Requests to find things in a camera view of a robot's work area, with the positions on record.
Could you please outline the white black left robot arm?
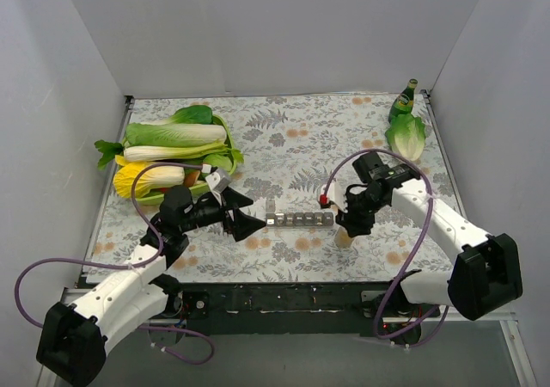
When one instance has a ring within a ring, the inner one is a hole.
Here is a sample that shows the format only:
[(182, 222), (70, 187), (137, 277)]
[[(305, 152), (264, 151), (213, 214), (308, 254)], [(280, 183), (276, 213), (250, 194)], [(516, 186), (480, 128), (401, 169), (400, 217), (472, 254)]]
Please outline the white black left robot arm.
[(127, 265), (71, 304), (56, 303), (46, 313), (37, 360), (73, 386), (89, 385), (111, 350), (142, 323), (181, 312), (178, 281), (166, 272), (188, 246), (188, 232), (221, 224), (240, 242), (266, 225), (242, 212), (252, 203), (230, 187), (197, 200), (187, 187), (171, 187)]

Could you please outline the clear weekly pill organizer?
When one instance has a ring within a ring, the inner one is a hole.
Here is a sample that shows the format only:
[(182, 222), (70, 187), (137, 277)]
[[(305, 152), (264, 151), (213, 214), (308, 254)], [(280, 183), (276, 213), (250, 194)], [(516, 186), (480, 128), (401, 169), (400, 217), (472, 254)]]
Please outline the clear weekly pill organizer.
[(266, 200), (265, 220), (267, 227), (275, 228), (328, 228), (335, 224), (335, 217), (332, 211), (282, 212), (277, 211), (276, 202), (272, 199)]

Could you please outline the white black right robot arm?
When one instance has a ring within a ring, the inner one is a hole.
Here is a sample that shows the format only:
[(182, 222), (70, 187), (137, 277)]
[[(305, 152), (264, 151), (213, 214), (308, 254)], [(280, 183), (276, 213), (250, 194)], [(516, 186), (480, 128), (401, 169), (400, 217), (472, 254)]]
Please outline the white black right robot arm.
[(345, 190), (345, 208), (336, 217), (349, 237), (368, 236), (376, 213), (390, 206), (427, 229), (426, 235), (452, 262), (450, 273), (415, 270), (394, 279), (390, 309), (408, 316), (420, 304), (455, 308), (474, 321), (523, 294), (516, 242), (471, 224), (428, 192), (420, 173), (402, 163), (390, 168), (374, 151), (352, 164), (360, 180)]

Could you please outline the clear pill bottle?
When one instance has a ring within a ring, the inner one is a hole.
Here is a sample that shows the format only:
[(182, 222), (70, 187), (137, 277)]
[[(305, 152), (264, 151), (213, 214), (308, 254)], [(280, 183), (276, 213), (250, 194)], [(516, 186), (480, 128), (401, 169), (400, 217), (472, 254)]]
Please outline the clear pill bottle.
[(351, 247), (352, 243), (354, 241), (354, 237), (350, 237), (346, 231), (346, 229), (342, 226), (340, 226), (336, 232), (336, 235), (334, 237), (334, 244), (339, 249), (348, 249)]

